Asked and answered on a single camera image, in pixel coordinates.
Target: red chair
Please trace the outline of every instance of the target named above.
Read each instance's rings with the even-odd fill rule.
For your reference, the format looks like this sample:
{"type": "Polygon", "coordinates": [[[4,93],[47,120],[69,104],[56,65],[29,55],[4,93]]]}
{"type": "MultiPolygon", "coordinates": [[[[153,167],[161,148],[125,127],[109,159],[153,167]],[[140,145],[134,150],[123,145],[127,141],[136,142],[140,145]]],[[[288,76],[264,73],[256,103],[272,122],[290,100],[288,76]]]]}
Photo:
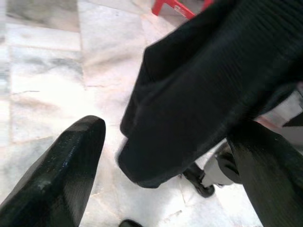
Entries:
{"type": "MultiPolygon", "coordinates": [[[[211,5],[212,2],[213,0],[204,0],[202,11],[205,10],[209,5],[211,5]]],[[[191,19],[195,16],[195,14],[190,9],[188,9],[182,3],[178,2],[178,0],[156,0],[151,10],[152,13],[158,16],[164,3],[171,6],[175,11],[179,12],[187,19],[191,19]]]]}

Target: marble floor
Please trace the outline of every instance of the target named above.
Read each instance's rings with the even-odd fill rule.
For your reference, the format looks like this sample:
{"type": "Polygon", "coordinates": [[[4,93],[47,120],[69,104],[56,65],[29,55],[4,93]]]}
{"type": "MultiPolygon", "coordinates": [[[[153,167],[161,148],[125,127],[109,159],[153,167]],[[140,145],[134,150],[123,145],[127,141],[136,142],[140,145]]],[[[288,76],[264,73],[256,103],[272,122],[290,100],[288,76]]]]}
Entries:
{"type": "MultiPolygon", "coordinates": [[[[143,189],[120,171],[119,123],[144,48],[186,20],[153,0],[0,0],[0,202],[55,138],[79,118],[107,135],[81,227],[260,227],[241,185],[204,199],[184,178],[143,189]]],[[[187,0],[200,8],[200,0],[187,0]]],[[[198,160],[203,166],[212,151],[198,160]]]]}

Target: black fabric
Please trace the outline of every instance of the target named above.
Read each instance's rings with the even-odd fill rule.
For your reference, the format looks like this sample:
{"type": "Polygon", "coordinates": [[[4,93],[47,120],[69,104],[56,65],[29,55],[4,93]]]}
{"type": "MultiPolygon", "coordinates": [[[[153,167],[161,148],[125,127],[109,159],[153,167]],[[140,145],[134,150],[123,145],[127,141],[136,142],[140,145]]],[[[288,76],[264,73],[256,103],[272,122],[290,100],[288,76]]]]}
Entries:
{"type": "Polygon", "coordinates": [[[121,123],[130,180],[158,187],[303,80],[302,12],[300,0],[222,0],[148,47],[121,123]]]}
{"type": "Polygon", "coordinates": [[[95,116],[65,130],[0,205],[0,227],[78,227],[104,139],[105,122],[95,116]]]}
{"type": "Polygon", "coordinates": [[[262,224],[303,226],[303,154],[256,122],[240,125],[227,140],[262,224]]]}

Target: foot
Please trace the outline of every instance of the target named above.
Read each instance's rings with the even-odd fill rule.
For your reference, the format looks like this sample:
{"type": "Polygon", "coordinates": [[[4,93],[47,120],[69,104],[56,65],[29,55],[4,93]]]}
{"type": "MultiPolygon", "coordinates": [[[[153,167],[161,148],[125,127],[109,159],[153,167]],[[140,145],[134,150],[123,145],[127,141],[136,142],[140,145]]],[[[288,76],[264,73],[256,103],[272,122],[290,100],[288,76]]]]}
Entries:
{"type": "Polygon", "coordinates": [[[134,221],[124,220],[124,221],[121,222],[119,227],[142,227],[142,226],[140,224],[134,222],[134,221]]]}

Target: black shoe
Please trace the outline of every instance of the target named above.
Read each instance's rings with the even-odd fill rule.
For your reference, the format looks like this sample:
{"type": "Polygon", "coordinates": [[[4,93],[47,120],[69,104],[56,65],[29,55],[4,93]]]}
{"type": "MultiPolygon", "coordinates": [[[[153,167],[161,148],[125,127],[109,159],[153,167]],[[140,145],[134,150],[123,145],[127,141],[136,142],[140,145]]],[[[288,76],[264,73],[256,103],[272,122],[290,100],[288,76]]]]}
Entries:
{"type": "Polygon", "coordinates": [[[142,225],[131,220],[124,220],[121,222],[119,227],[142,227],[142,225]]]}

